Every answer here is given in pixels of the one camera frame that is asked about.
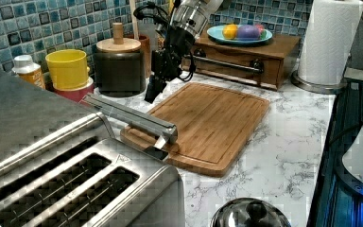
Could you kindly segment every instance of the marble countertop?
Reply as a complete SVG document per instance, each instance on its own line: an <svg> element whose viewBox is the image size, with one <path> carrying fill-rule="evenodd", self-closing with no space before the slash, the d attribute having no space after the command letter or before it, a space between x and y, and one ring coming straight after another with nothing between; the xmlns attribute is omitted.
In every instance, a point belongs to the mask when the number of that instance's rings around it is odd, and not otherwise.
<svg viewBox="0 0 363 227"><path fill-rule="evenodd" d="M286 215L291 226L305 226L336 96L306 92L289 80L278 92L200 74L191 81L260 96L270 105L224 177L178 168L184 183L186 227L207 227L217 209L243 197L267 201ZM145 93L104 97L146 113L184 85L178 79L169 82L153 104L144 101ZM124 127L117 120L110 121L115 133Z"/></svg>

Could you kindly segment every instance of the tile backsplash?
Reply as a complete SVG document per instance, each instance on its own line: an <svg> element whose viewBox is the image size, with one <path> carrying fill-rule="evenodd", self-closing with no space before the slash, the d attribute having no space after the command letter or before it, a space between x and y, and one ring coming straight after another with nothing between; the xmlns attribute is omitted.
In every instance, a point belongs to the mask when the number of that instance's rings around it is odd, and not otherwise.
<svg viewBox="0 0 363 227"><path fill-rule="evenodd" d="M168 0L150 0L167 9ZM147 0L137 0L137 7ZM262 24L274 33L303 36L312 0L233 0L210 17L210 24ZM75 48L93 64L95 44L109 39L112 22L131 33L129 0L0 0L0 68L10 71L13 59L31 55L47 71L45 56Z"/></svg>

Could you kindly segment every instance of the toaster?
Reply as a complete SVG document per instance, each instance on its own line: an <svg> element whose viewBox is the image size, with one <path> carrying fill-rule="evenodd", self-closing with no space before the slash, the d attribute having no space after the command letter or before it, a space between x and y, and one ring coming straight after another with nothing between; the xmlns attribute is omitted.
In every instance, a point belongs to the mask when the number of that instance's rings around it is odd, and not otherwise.
<svg viewBox="0 0 363 227"><path fill-rule="evenodd" d="M0 226L184 226L183 200L103 113L0 70Z"/></svg>

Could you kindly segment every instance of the drawer handle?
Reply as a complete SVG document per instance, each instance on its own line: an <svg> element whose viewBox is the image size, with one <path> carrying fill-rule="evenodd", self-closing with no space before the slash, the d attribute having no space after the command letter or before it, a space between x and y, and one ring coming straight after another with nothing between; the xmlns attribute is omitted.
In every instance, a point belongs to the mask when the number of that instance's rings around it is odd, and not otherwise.
<svg viewBox="0 0 363 227"><path fill-rule="evenodd" d="M264 72L264 63L258 59L250 61L250 67L242 66L238 64L228 63L225 61L218 61L218 60L212 60L205 58L206 54L205 51L202 49L196 49L194 51L193 58L198 61L207 61L209 63L214 63L222 66L232 67L240 70L247 70L249 72L255 73L255 74L262 74Z"/></svg>

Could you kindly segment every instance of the paper towel roll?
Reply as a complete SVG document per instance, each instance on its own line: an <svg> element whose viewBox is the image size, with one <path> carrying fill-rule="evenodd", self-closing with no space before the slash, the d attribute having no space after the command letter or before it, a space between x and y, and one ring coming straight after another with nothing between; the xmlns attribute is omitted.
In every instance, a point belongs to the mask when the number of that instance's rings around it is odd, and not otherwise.
<svg viewBox="0 0 363 227"><path fill-rule="evenodd" d="M358 0L314 0L300 57L301 79L340 83L362 10Z"/></svg>

